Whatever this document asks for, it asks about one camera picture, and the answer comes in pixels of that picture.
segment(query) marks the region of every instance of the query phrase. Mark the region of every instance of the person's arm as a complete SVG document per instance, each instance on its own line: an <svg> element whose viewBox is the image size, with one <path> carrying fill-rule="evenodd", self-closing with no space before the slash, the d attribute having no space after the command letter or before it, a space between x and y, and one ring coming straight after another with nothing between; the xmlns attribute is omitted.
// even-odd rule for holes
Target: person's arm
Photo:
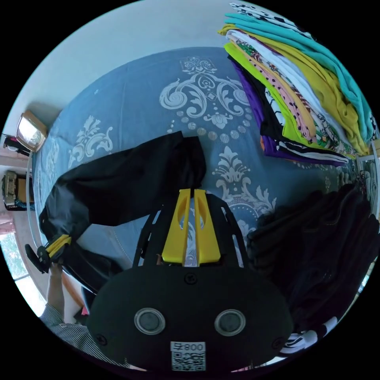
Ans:
<svg viewBox="0 0 380 380"><path fill-rule="evenodd" d="M62 288L62 267L52 263L49 269L49 285L47 286L47 304L56 309L64 319L65 299Z"/></svg>

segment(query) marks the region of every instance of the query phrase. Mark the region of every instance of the black fabric pile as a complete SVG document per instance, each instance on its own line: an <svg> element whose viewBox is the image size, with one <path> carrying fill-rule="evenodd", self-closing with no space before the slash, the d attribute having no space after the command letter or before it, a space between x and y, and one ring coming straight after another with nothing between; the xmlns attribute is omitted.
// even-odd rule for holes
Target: black fabric pile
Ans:
<svg viewBox="0 0 380 380"><path fill-rule="evenodd" d="M288 301L295 333L339 320L379 250L379 222L353 184L263 216L247 244L251 266Z"/></svg>

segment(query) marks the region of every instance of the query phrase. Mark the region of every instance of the window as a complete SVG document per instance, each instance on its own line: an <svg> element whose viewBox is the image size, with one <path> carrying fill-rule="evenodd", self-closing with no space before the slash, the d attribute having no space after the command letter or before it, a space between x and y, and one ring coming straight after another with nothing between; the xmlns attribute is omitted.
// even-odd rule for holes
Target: window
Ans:
<svg viewBox="0 0 380 380"><path fill-rule="evenodd" d="M17 247L15 235L13 233L0 235L0 245L9 271L17 287L30 308L40 317L45 309L46 301L42 298L28 274Z"/></svg>

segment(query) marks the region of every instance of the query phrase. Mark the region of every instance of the person's hand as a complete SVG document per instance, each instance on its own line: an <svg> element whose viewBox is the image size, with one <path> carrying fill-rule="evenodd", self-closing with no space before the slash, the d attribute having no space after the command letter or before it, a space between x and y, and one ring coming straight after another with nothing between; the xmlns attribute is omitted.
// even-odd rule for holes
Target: person's hand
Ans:
<svg viewBox="0 0 380 380"><path fill-rule="evenodd" d="M51 277L61 277L62 276L62 266L55 262L51 263L49 268L49 274Z"/></svg>

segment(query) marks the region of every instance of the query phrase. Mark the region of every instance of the stack of folded clothes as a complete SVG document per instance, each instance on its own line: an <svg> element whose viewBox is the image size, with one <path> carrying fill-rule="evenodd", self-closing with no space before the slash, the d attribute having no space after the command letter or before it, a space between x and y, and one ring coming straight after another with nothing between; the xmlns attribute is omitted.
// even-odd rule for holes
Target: stack of folded clothes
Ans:
<svg viewBox="0 0 380 380"><path fill-rule="evenodd" d="M260 128L264 154L341 166L369 153L376 121L342 63L291 21L230 4L219 31Z"/></svg>

